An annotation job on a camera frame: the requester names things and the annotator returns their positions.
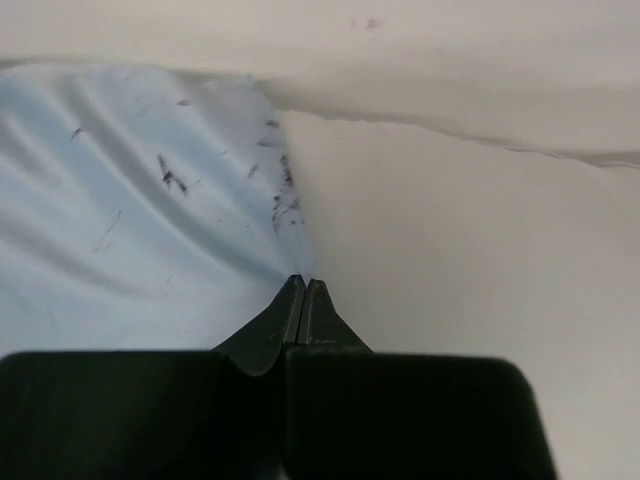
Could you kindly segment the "white pillow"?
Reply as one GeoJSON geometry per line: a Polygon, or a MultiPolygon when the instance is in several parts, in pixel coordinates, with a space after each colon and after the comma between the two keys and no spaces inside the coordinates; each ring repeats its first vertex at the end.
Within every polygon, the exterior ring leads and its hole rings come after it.
{"type": "Polygon", "coordinates": [[[1,72],[250,77],[338,311],[498,356],[563,479],[639,475],[635,1],[5,1],[1,72]]]}

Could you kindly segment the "light blue pillowcase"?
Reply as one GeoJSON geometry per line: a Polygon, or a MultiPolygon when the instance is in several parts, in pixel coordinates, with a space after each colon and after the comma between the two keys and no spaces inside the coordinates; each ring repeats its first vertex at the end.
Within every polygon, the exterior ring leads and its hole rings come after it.
{"type": "Polygon", "coordinates": [[[247,76],[1,72],[1,351],[201,350],[315,254],[283,126],[247,76]]]}

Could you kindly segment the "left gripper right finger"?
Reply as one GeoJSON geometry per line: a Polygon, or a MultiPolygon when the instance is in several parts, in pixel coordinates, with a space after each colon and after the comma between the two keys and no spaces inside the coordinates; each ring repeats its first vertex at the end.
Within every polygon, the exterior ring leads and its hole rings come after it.
{"type": "Polygon", "coordinates": [[[285,354],[292,479],[553,479],[532,387],[497,358],[375,353],[309,284],[285,354]]]}

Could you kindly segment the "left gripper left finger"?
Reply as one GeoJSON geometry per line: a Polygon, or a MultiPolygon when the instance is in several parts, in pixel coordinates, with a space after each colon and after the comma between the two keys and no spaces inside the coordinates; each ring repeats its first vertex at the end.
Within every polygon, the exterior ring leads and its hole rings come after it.
{"type": "Polygon", "coordinates": [[[5,479],[222,479],[269,433],[270,376],[305,293],[290,277],[212,350],[12,354],[1,362],[5,479]]]}

